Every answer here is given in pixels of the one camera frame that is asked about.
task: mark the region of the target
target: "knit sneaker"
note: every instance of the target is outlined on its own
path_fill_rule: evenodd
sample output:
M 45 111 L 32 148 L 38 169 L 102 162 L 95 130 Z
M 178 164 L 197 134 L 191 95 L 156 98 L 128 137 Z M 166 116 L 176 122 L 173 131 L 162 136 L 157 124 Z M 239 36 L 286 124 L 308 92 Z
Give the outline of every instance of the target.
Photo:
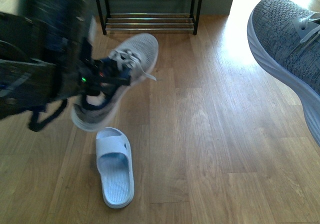
M 127 90 L 146 78 L 154 79 L 150 73 L 158 57 L 158 42 L 150 34 L 139 34 L 127 39 L 102 59 L 104 75 L 130 78 L 130 86 L 109 86 L 108 91 L 99 96 L 78 97 L 72 108 L 74 124 L 85 131 L 99 131 L 114 118 L 121 98 Z
M 299 96 L 320 145 L 320 13 L 289 0 L 262 0 L 253 10 L 248 42 L 258 64 Z

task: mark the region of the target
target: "white slide sandal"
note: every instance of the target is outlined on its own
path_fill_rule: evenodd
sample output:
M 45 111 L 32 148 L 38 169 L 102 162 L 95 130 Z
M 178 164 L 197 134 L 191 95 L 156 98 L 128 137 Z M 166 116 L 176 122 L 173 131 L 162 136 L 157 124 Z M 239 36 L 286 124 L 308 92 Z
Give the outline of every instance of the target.
M 97 133 L 95 143 L 104 202 L 111 208 L 125 207 L 135 192 L 129 140 L 118 129 L 107 127 Z

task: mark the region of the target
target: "metal shoe rack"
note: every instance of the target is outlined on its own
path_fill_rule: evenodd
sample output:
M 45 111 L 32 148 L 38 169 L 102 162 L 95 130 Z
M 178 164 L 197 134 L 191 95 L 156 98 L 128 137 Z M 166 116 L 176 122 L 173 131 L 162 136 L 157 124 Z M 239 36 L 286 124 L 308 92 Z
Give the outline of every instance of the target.
M 186 0 L 190 6 L 189 13 L 113 13 L 109 0 L 104 0 L 104 19 L 100 0 L 95 1 L 104 35 L 107 31 L 187 31 L 196 35 L 202 4 L 202 0 Z

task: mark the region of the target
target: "shoelace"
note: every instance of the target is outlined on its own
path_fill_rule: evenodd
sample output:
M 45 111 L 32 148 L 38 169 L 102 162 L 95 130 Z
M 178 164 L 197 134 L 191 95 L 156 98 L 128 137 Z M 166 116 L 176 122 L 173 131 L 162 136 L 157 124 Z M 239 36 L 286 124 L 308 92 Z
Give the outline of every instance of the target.
M 301 18 L 299 26 L 302 30 L 304 30 L 308 26 L 308 23 L 315 22 L 318 20 L 320 20 L 320 13 L 316 12 L 316 13 L 313 13 L 305 18 Z M 307 42 L 309 40 L 309 42 L 304 46 L 303 49 L 307 48 L 313 41 L 316 40 L 316 38 L 319 37 L 319 35 L 320 35 L 320 25 L 317 26 L 316 28 L 314 28 L 313 30 L 311 30 L 309 33 L 307 33 L 306 36 L 304 36 L 300 40 L 301 44 L 304 44 L 305 42 Z
M 157 80 L 155 76 L 146 73 L 142 66 L 141 60 L 133 54 L 131 50 L 113 50 L 109 56 L 111 59 L 116 61 L 116 65 L 119 71 L 123 70 L 124 66 L 127 66 L 130 69 L 138 69 L 141 74 L 149 79 Z

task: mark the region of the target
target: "sneaker sole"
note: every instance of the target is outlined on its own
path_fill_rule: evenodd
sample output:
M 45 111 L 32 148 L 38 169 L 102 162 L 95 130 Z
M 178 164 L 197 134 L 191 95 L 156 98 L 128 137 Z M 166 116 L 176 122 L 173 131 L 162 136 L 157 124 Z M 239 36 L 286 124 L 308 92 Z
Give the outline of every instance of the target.
M 151 74 L 151 72 L 154 70 L 156 62 L 157 62 L 157 58 L 158 57 L 158 52 L 156 53 L 156 58 L 154 60 L 154 62 L 150 65 L 149 69 L 147 69 L 146 73 Z M 95 131 L 100 131 L 103 128 L 105 128 L 115 117 L 119 107 L 120 107 L 120 102 L 121 99 L 123 98 L 123 96 L 125 95 L 125 93 L 132 88 L 133 86 L 143 82 L 146 79 L 145 76 L 140 76 L 136 81 L 132 82 L 130 86 L 127 86 L 123 89 L 120 97 L 117 99 L 116 103 L 114 104 L 114 107 L 111 109 L 111 111 L 109 112 L 109 114 L 99 123 L 86 123 L 83 122 L 82 120 L 79 119 L 79 117 L 77 116 L 76 112 L 75 112 L 75 108 L 72 107 L 71 110 L 71 119 L 73 121 L 73 123 L 80 129 L 87 131 L 87 132 L 95 132 Z
M 307 83 L 281 66 L 264 50 L 255 35 L 252 15 L 253 12 L 247 25 L 247 38 L 253 57 L 265 71 L 289 86 L 298 95 L 309 131 L 317 144 L 320 145 L 320 96 Z

